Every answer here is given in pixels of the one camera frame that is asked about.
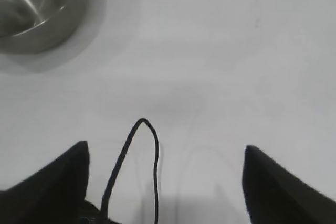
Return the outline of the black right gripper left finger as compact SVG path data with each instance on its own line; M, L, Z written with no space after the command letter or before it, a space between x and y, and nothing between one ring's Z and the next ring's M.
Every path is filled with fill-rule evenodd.
M77 223L88 180L88 143L81 141L1 192L1 223Z

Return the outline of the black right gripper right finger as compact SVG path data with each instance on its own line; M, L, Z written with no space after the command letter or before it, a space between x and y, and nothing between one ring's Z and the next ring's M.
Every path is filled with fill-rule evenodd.
M242 186L252 223L335 223L335 201L253 145L245 149Z

